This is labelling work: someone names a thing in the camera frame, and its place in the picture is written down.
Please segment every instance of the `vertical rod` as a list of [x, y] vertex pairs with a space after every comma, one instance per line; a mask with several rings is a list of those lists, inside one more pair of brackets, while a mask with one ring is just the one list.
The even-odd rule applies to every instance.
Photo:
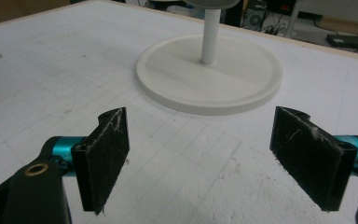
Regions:
[[201, 61], [206, 64], [214, 62], [221, 11], [221, 9], [205, 9]]
[[284, 37], [287, 37], [287, 38], [292, 37], [293, 27], [295, 26], [295, 22], [297, 20], [298, 13], [300, 12], [301, 4], [302, 4], [302, 0], [296, 0], [295, 6], [293, 7], [292, 15], [290, 16], [289, 24], [287, 25], [286, 33], [284, 34]]

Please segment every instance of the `black cable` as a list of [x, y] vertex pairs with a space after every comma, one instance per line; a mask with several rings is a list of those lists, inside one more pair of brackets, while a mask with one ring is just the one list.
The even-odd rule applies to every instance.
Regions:
[[285, 22], [278, 26], [278, 32], [280, 32], [284, 27], [286, 27]]
[[280, 26], [280, 22], [281, 22], [282, 17], [283, 17], [283, 14], [281, 14], [281, 16], [279, 17], [277, 23], [275, 24], [274, 31], [277, 31], [277, 28]]
[[266, 26], [262, 29], [262, 31], [265, 31], [265, 30], [271, 29], [271, 28], [274, 28], [274, 26], [273, 25]]
[[329, 30], [329, 29], [325, 29], [325, 28], [322, 28], [321, 26], [317, 25], [316, 24], [316, 21], [315, 21], [315, 17], [312, 17], [312, 20], [313, 20], [313, 25], [319, 29], [322, 29], [322, 30], [325, 30], [325, 31], [330, 31], [330, 32], [334, 32], [336, 33], [337, 35], [339, 35], [339, 32], [335, 31], [335, 30]]
[[273, 12], [270, 12], [271, 13], [271, 17], [272, 17], [272, 19], [273, 19], [273, 23], [274, 23], [274, 25], [275, 25], [275, 13], [273, 13]]
[[266, 19], [269, 17], [270, 13], [271, 13], [270, 11], [266, 10]]

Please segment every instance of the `floor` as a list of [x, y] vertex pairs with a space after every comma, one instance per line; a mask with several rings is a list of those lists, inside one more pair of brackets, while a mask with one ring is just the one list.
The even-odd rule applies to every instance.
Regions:
[[[136, 6], [142, 6], [142, 7], [151, 7], [148, 5], [147, 0], [126, 0], [127, 4], [136, 5]], [[183, 10], [177, 9], [176, 14], [186, 15], [191, 14], [191, 11], [189, 13], [184, 12]], [[192, 17], [200, 19], [201, 13], [193, 13], [195, 15], [190, 15]], [[277, 28], [279, 32], [276, 35], [284, 36], [287, 28], [287, 24], [289, 23], [290, 16], [282, 15], [279, 13], [269, 12], [267, 14], [266, 19], [263, 22], [263, 26], [260, 32], [265, 33], [266, 30], [272, 25], [273, 27]], [[329, 43], [325, 40], [327, 35], [336, 35], [338, 32], [336, 31], [329, 31], [325, 30], [323, 28], [318, 27], [319, 20], [314, 20], [311, 17], [308, 17], [306, 19], [298, 18], [296, 20], [294, 31], [292, 32], [292, 39], [308, 42], [315, 45], [325, 46], [328, 48], [332, 48]], [[339, 32], [340, 35], [351, 35]], [[358, 49], [344, 49], [341, 48], [341, 50], [346, 50], [350, 52], [358, 53]]]

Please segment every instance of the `scratched surface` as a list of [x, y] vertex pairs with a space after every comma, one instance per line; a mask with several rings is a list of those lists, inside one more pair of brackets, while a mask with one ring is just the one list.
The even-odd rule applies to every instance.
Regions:
[[269, 140], [276, 105], [308, 113], [331, 134], [358, 134], [358, 60], [222, 28], [280, 60], [277, 95], [219, 117], [151, 100], [136, 80], [138, 57], [202, 28], [102, 1], [0, 24], [0, 183], [51, 136], [89, 135], [100, 114], [126, 106], [131, 151], [105, 215], [84, 213], [76, 179], [64, 179], [74, 223], [353, 223], [357, 177], [340, 210], [322, 212], [275, 160]]

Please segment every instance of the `white circular plate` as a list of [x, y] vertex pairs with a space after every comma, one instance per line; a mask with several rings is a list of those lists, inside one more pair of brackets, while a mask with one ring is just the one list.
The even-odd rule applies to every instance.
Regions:
[[147, 49], [136, 64], [145, 92], [172, 109], [228, 115], [267, 102], [282, 81], [282, 67], [266, 49], [218, 36], [215, 61], [201, 62], [202, 35], [168, 39]]
[[226, 9], [235, 7], [240, 0], [184, 0], [195, 7], [208, 9]]

